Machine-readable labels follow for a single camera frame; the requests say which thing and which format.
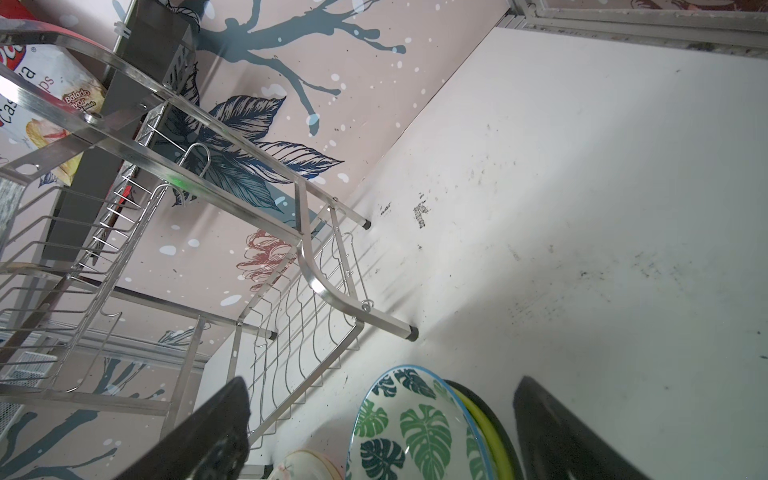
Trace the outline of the green leaf pattern bowl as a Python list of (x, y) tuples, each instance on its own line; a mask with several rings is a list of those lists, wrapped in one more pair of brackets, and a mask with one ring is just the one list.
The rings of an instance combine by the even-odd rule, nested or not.
[(346, 479), (496, 479), (480, 428), (458, 394), (416, 365), (383, 373), (358, 410)]

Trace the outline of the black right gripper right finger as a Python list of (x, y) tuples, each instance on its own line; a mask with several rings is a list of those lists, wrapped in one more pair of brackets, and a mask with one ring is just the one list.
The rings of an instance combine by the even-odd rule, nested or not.
[(525, 376), (513, 407), (527, 479), (645, 479), (547, 389)]

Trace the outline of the silver two-tier dish rack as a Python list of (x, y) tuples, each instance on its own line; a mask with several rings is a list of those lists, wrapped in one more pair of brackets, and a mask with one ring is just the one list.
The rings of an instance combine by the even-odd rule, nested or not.
[[(69, 31), (5, 19), (6, 59), (48, 48), (122, 70), (161, 104), (126, 141), (100, 113), (83, 113), (35, 86), (28, 69), (1, 68), (1, 89), (56, 127), (46, 147), (1, 169), (1, 372), (23, 350), (58, 362), (36, 388), (1, 385), (22, 409), (1, 434), (11, 446), (55, 410), (62, 439), (99, 414), (180, 422), (191, 376), (259, 347), (250, 382), (259, 431), (355, 346), (365, 326), (413, 341), (418, 329), (375, 306), (345, 227), (368, 215), (339, 199), (364, 162), (354, 141), (377, 140), (401, 121), (390, 96), (406, 86), (395, 48), (369, 62), (310, 65), (321, 97), (277, 58), (249, 93), (243, 72), (198, 87), (197, 54), (179, 94), (113, 52)], [(57, 201), (70, 193), (83, 153), (123, 159), (90, 242), (75, 262), (41, 257)]]

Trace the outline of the white floral plate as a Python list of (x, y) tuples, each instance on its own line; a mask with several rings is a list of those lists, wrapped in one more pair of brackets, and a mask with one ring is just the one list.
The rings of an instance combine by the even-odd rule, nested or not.
[(342, 480), (338, 468), (324, 455), (297, 450), (277, 464), (268, 480)]

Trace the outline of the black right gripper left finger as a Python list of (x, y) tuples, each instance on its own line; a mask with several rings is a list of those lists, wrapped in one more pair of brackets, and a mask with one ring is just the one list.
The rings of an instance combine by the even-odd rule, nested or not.
[(119, 479), (237, 479), (249, 455), (249, 397), (235, 377)]

